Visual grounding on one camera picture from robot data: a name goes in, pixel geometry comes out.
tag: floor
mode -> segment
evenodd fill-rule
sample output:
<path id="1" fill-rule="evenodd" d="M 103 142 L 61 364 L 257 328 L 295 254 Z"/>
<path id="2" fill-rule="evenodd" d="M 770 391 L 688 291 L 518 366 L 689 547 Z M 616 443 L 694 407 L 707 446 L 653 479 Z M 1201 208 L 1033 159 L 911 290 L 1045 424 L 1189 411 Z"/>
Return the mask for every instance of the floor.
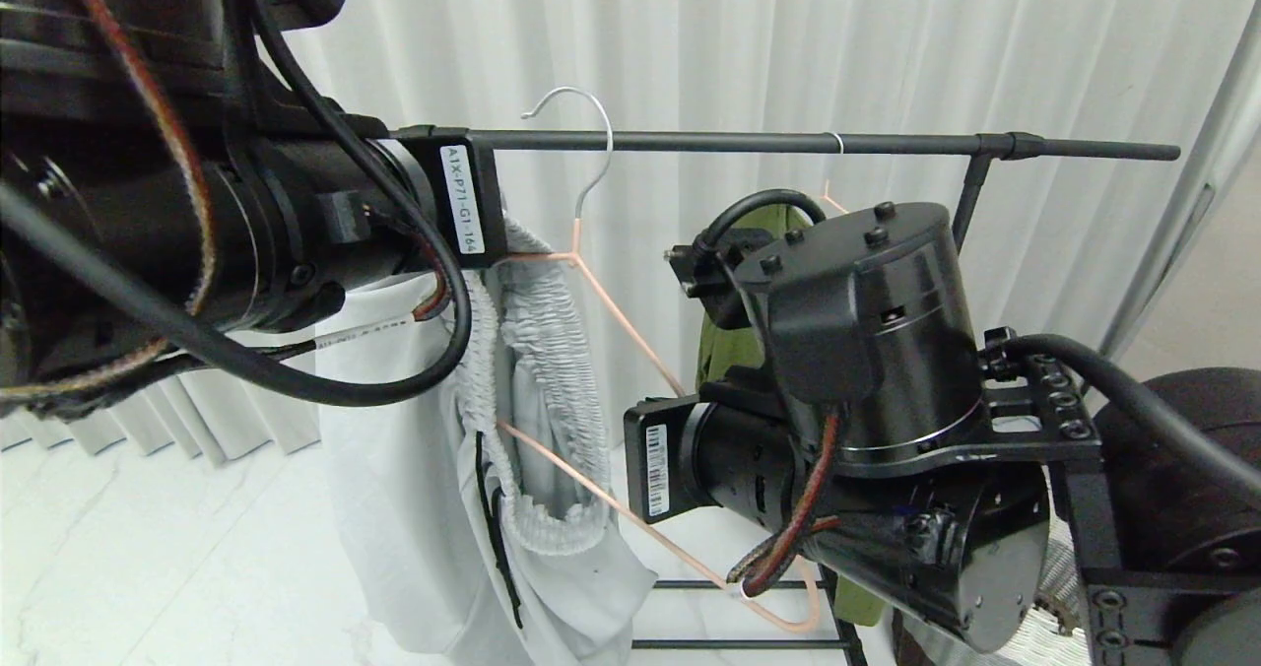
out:
<path id="1" fill-rule="evenodd" d="M 319 445 L 290 455 L 264 447 L 213 468 L 170 448 L 141 457 L 120 443 L 90 457 L 73 443 L 50 452 L 28 443 L 0 454 L 0 474 L 4 666 L 445 663 L 404 652 L 368 618 L 337 539 Z M 758 536 L 718 510 L 666 529 L 718 568 Z M 663 579 L 694 576 L 634 527 L 623 532 Z M 787 618 L 806 613 L 802 593 L 767 603 Z M 892 665 L 886 640 L 863 634 L 869 662 Z M 779 634 L 721 594 L 697 592 L 651 595 L 636 636 Z M 768 656 L 637 651 L 630 662 L 739 666 Z M 845 661 L 794 651 L 773 662 Z"/>

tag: barcode label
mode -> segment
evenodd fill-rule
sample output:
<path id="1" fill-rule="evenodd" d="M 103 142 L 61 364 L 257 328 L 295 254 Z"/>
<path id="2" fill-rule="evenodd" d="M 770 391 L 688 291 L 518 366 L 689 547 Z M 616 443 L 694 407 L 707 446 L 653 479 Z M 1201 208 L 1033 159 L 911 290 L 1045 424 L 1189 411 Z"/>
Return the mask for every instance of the barcode label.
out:
<path id="1" fill-rule="evenodd" d="M 670 511 L 670 449 L 666 448 L 666 425 L 647 430 L 648 447 L 648 517 Z"/>

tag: curtain fold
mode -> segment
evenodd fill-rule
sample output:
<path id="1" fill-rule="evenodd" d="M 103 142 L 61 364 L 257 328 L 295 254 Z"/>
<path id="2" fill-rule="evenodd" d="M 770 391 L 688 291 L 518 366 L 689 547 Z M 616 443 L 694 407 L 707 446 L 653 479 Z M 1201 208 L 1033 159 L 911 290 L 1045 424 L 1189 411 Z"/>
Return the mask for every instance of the curtain fold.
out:
<path id="1" fill-rule="evenodd" d="M 559 83 L 594 91 L 627 130 L 1030 131 L 1170 141 L 1188 151 L 1221 91 L 1256 0 L 348 0 L 289 37 L 346 110 L 393 127 L 522 126 Z M 580 101 L 530 126 L 594 129 Z M 600 154 L 502 153 L 513 216 L 557 248 Z M 1170 206 L 1184 161 L 996 163 L 962 255 L 977 330 L 999 323 L 1103 339 Z M 681 377 L 695 375 L 700 305 L 660 254 L 760 187 L 797 187 L 851 209 L 880 201 L 953 207 L 963 159 L 892 155 L 619 153 L 591 196 L 585 256 Z M 579 293 L 605 420 L 667 389 Z M 277 339 L 261 337 L 266 343 Z M 298 363 L 313 363 L 310 358 Z M 69 425 L 14 416 L 0 439 L 83 449 L 126 438 L 212 460 L 266 441 L 318 439 L 313 409 L 217 371 L 168 380 Z"/>

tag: hanger hook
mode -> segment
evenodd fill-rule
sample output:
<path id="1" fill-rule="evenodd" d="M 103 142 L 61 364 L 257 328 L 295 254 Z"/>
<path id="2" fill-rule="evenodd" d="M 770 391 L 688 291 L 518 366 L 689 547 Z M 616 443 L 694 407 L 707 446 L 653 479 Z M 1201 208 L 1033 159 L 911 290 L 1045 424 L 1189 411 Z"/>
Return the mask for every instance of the hanger hook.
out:
<path id="1" fill-rule="evenodd" d="M 542 100 L 538 101 L 538 105 L 535 105 L 535 108 L 530 112 L 522 114 L 521 119 L 531 120 L 532 117 L 536 117 L 536 115 L 538 115 L 538 112 L 541 112 L 541 110 L 547 106 L 555 96 L 560 95 L 560 92 L 572 92 L 574 95 L 586 97 L 586 101 L 590 101 L 590 103 L 599 110 L 600 119 L 604 120 L 604 166 L 600 168 L 600 173 L 596 173 L 595 178 L 591 178 L 591 182 L 586 184 L 583 193 L 578 194 L 578 203 L 574 204 L 574 218 L 581 218 L 583 203 L 586 202 L 586 194 L 591 193 L 591 190 L 595 189 L 595 185 L 599 185 L 600 182 L 604 180 L 605 173 L 609 173 L 609 164 L 613 164 L 613 122 L 609 121 L 609 114 L 604 111 L 604 105 L 600 103 L 600 97 L 595 97 L 585 90 L 571 86 L 562 86 L 550 91 L 542 97 Z"/>

